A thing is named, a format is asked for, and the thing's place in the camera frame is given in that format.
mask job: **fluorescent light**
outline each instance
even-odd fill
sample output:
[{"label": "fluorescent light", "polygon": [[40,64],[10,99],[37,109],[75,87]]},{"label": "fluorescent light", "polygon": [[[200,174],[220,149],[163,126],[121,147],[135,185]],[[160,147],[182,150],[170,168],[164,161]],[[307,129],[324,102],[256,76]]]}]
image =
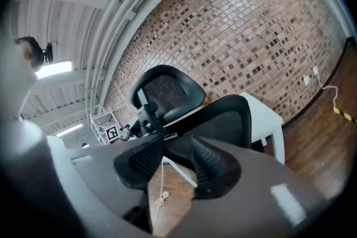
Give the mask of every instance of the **fluorescent light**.
[{"label": "fluorescent light", "polygon": [[72,62],[57,62],[52,65],[43,66],[38,72],[36,72],[37,78],[41,79],[50,75],[61,74],[62,72],[67,72],[72,70]]},{"label": "fluorescent light", "polygon": [[68,133],[70,133],[70,132],[72,132],[72,131],[74,131],[74,130],[77,130],[77,129],[81,128],[81,127],[83,127],[83,124],[78,124],[78,125],[76,125],[76,126],[74,126],[74,127],[72,127],[72,128],[69,128],[69,129],[67,129],[67,130],[64,130],[64,131],[61,132],[61,133],[58,133],[56,136],[57,136],[57,137],[61,137],[61,136],[65,135],[65,134],[68,134]]}]

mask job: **brick wall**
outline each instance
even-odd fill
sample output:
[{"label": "brick wall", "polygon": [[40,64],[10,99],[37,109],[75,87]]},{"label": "brick wall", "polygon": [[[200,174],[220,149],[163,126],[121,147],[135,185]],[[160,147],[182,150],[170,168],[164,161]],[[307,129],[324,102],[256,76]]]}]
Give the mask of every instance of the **brick wall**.
[{"label": "brick wall", "polygon": [[344,41],[326,0],[163,0],[125,50],[105,106],[126,123],[136,112],[128,102],[132,84],[166,64],[213,100],[247,91],[288,121],[319,89],[312,68],[324,82]]}]

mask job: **mesh chair back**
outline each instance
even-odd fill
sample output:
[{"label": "mesh chair back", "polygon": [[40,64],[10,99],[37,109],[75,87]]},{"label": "mesh chair back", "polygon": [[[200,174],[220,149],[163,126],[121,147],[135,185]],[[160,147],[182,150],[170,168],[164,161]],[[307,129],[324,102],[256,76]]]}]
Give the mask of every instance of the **mesh chair back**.
[{"label": "mesh chair back", "polygon": [[150,81],[143,90],[147,100],[157,104],[158,116],[187,103],[184,89],[169,75],[162,75]]},{"label": "mesh chair back", "polygon": [[134,84],[130,101],[139,109],[143,104],[138,96],[143,91],[148,102],[158,106],[157,117],[166,125],[202,104],[205,92],[182,71],[158,65],[146,71]]}]

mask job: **white desk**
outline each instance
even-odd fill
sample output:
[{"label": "white desk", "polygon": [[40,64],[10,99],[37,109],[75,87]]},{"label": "white desk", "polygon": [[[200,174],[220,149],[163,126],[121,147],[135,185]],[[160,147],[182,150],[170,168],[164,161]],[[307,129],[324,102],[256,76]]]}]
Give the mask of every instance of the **white desk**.
[{"label": "white desk", "polygon": [[250,107],[252,115],[252,142],[262,140],[263,145],[266,145],[266,137],[271,135],[275,159],[284,164],[284,137],[281,127],[283,119],[250,94],[243,92],[239,95],[245,97]]}]

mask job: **black office chair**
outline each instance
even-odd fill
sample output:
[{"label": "black office chair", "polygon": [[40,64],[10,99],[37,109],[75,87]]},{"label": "black office chair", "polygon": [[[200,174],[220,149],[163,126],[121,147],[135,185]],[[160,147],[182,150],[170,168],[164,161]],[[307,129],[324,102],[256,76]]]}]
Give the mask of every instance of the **black office chair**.
[{"label": "black office chair", "polygon": [[165,126],[199,107],[205,92],[182,71],[158,65],[146,71],[131,89],[130,102],[140,109],[151,105],[158,122]]},{"label": "black office chair", "polygon": [[247,100],[228,95],[165,128],[178,137],[166,140],[164,156],[193,169],[192,137],[206,137],[252,149],[252,119]]},{"label": "black office chair", "polygon": [[[197,135],[251,148],[250,109],[247,100],[239,95],[225,96],[163,128],[200,106],[204,96],[203,89],[183,72],[172,66],[160,65],[138,79],[132,88],[130,100],[139,109],[141,126],[146,128],[148,123],[156,124],[146,133],[155,130],[165,135],[178,134],[181,138],[175,141],[185,142],[190,141],[186,137]],[[166,142],[167,146],[171,145],[168,140]],[[186,148],[184,144],[180,144],[180,149],[187,156],[191,153],[190,147]]]}]

